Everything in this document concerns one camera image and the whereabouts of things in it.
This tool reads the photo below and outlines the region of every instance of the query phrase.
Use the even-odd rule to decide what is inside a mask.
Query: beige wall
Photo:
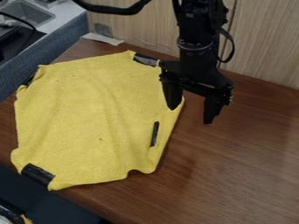
[[[136,0],[91,0],[128,6]],[[225,0],[232,8],[233,0]],[[90,28],[110,25],[119,39],[151,50],[177,55],[177,26],[171,0],[152,0],[133,17],[90,13]],[[223,68],[299,89],[299,1],[239,0],[232,29],[237,52]]]

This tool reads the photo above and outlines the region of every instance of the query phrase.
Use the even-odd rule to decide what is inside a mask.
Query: black cord
[[[236,47],[235,47],[235,44],[234,44],[233,37],[231,36],[231,34],[230,34],[228,31],[226,31],[226,30],[223,29],[223,28],[220,28],[220,29],[218,30],[218,34],[223,35],[223,36],[226,38],[226,40],[229,40],[229,41],[232,42],[232,51],[230,52],[230,54],[227,56],[226,59],[223,59],[223,58],[220,58],[220,57],[217,56],[217,59],[218,59],[219,63],[228,63],[228,62],[231,61],[231,59],[233,58],[234,53],[235,53],[235,48],[236,48]]]
[[[178,0],[172,0],[172,6],[173,6],[173,10],[175,12],[177,23],[178,23],[178,16],[181,11],[181,5]]]
[[[123,8],[110,7],[105,5],[90,4],[84,2],[83,0],[73,0],[73,2],[75,2],[82,8],[86,9],[87,11],[105,13],[105,14],[123,15],[123,16],[130,16],[130,15],[137,14],[150,1],[151,0],[139,0],[138,2],[134,3],[132,6],[128,7],[127,9],[123,9]]]
[[[37,29],[34,27],[34,25],[32,25],[31,23],[28,23],[27,21],[24,21],[22,18],[18,18],[18,17],[14,17],[8,13],[5,13],[5,12],[2,12],[0,11],[0,15],[4,15],[5,17],[8,17],[8,18],[13,18],[23,24],[26,24],[26,25],[29,25],[34,31],[36,31]]]
[[[228,34],[231,33],[231,30],[233,28],[233,21],[234,21],[234,16],[236,14],[236,10],[237,10],[237,4],[238,4],[238,0],[234,0],[234,3],[233,3],[233,11],[232,11],[232,16],[231,16],[231,19],[230,19],[230,22],[229,22],[229,25],[228,25],[228,29],[227,29],[227,32]],[[223,59],[224,57],[224,54],[226,52],[226,46],[227,46],[227,38],[225,39],[225,42],[224,42],[224,45],[223,45],[223,48],[222,48],[222,51],[221,51],[221,54],[220,54],[220,61],[218,63],[218,68],[221,67],[221,60]]]

